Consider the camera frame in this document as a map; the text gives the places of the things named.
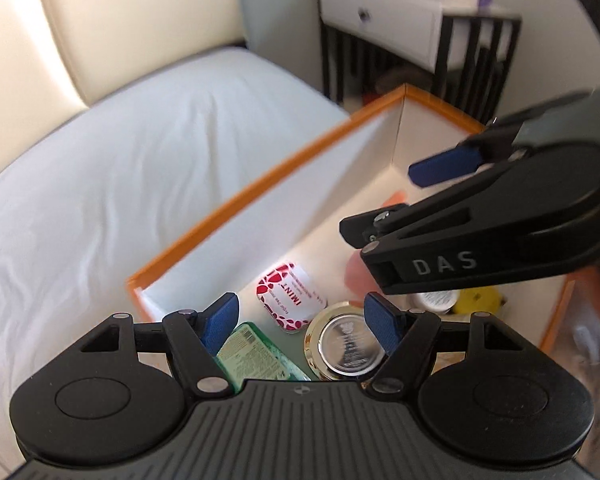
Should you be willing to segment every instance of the white bedsheet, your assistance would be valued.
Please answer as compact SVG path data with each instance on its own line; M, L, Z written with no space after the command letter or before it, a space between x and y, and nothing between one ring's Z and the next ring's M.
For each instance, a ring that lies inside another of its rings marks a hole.
M105 317L134 312L128 276L345 118L225 49L107 98L0 174L0 478L23 460L8 415L19 384Z

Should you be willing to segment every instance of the pink object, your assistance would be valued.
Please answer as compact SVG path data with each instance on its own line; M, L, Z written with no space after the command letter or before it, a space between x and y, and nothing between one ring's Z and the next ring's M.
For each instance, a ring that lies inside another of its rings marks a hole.
M385 200L382 207L389 207L405 202L407 202L407 194L403 190L400 190ZM347 267L344 271L344 284L360 300L364 300L365 296L370 292L382 292L362 261L360 250L355 251L347 262Z
M293 262L276 266L258 280L256 295L285 332L304 328L327 305L307 273Z

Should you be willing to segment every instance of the das logo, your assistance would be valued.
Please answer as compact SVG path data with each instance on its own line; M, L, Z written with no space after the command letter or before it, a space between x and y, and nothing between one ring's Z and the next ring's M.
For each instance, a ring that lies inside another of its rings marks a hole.
M462 251L456 254L454 258L447 259L444 256L437 256L435 261L412 260L411 262L416 272L421 276L426 276L432 272L444 274L445 272L456 272L459 269L475 269L478 262L472 258L472 254L471 251Z

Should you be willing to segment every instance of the tin can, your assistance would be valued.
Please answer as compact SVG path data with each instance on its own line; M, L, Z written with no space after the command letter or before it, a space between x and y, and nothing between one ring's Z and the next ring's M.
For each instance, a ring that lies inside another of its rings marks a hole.
M384 350L366 325L362 305L344 301L321 311L304 336L304 356L321 380L371 377L384 360Z
M311 278L294 262L283 262L262 276L256 295L287 333L302 330L327 304Z
M459 290L439 290L436 292L418 292L411 298L414 306L434 314L446 314L458 301Z
M237 392L242 389L246 379L311 380L249 321L236 327L218 352L216 362L230 378Z

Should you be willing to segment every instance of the round black disc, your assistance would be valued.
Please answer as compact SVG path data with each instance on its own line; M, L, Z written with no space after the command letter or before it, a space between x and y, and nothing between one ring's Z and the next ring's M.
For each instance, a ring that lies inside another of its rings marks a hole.
M496 353L425 381L418 407L426 425L460 454L491 465L541 465L572 456L593 421L586 389L548 358L529 367L526 351Z
M140 364L135 351L75 347L28 379L10 407L24 455L69 466L102 466L148 451L184 411L180 385Z

